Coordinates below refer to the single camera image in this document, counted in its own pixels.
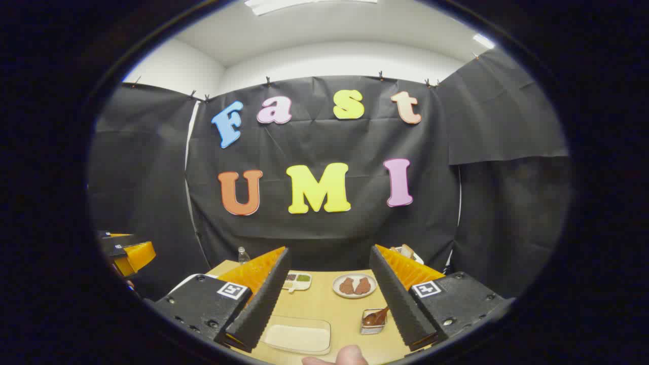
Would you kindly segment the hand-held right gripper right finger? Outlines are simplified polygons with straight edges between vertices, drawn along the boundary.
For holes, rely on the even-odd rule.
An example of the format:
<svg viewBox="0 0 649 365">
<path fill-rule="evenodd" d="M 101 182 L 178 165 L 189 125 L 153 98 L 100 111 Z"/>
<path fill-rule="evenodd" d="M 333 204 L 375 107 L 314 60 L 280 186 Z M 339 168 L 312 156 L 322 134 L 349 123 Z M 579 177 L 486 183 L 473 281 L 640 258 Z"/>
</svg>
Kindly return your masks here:
<svg viewBox="0 0 649 365">
<path fill-rule="evenodd" d="M 464 272 L 443 275 L 386 247 L 371 247 L 369 266 L 403 342 L 416 351 L 501 317 L 513 302 Z"/>
</svg>

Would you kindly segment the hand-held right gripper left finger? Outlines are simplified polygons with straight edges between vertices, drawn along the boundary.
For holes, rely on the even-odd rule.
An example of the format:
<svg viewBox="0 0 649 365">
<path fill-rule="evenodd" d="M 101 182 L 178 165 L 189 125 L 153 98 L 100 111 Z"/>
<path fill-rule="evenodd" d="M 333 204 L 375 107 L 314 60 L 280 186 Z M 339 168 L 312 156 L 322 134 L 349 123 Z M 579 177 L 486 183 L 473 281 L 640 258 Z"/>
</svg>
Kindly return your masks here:
<svg viewBox="0 0 649 365">
<path fill-rule="evenodd" d="M 287 247 L 211 277 L 188 278 L 153 309 L 204 341 L 251 352 L 260 341 L 291 266 Z"/>
</svg>

